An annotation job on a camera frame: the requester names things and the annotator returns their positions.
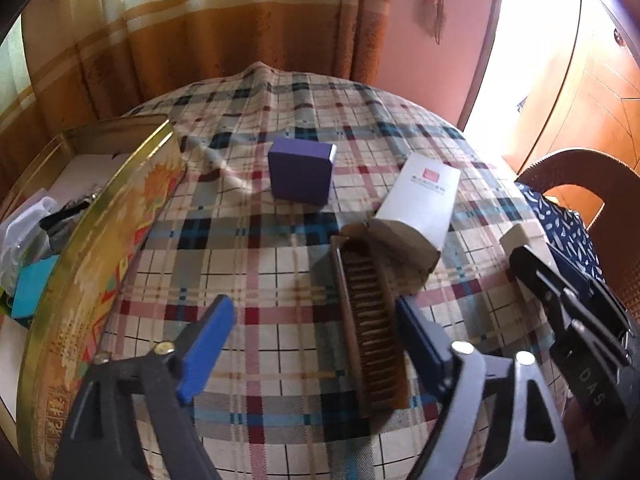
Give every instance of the wooden comb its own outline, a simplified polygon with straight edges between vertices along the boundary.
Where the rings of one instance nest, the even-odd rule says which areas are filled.
[[[407,408],[404,352],[384,266],[365,239],[332,236],[331,254],[360,413]]]

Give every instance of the orange curtain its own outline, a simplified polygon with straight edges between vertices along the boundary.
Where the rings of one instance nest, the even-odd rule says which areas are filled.
[[[0,46],[0,193],[60,130],[257,60],[373,83],[389,1],[31,0]]]

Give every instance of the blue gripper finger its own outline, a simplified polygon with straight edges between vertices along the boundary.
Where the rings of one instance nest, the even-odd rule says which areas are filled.
[[[182,377],[177,395],[189,404],[207,384],[211,370],[236,323],[234,304],[228,296],[218,296],[197,323],[189,325],[175,341]]]

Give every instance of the table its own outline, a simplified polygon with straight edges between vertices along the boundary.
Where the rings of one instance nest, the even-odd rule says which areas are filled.
[[[498,243],[534,214],[511,176],[481,160],[455,127],[360,83],[261,63],[130,113],[168,114],[188,170],[132,264],[100,346],[116,358],[144,354],[175,338],[217,294],[234,300],[238,325],[194,406],[223,479],[386,479],[411,469],[438,407],[408,365],[411,407],[359,417],[328,255],[331,235],[379,207],[411,150],[459,168],[462,178],[440,263],[426,284],[396,267],[396,290],[419,288],[428,318],[484,352],[535,352],[562,400],[548,324],[524,303]],[[321,210],[271,196],[266,155],[278,136],[337,145]],[[487,410],[463,477],[478,462]],[[136,414],[148,462],[163,478],[144,406]]]

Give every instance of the red logo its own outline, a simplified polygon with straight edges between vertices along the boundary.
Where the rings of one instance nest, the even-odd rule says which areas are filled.
[[[437,174],[435,171],[431,171],[428,168],[424,168],[424,171],[422,172],[422,178],[426,178],[427,180],[431,180],[432,182],[437,182],[438,179],[440,178],[440,175]]]

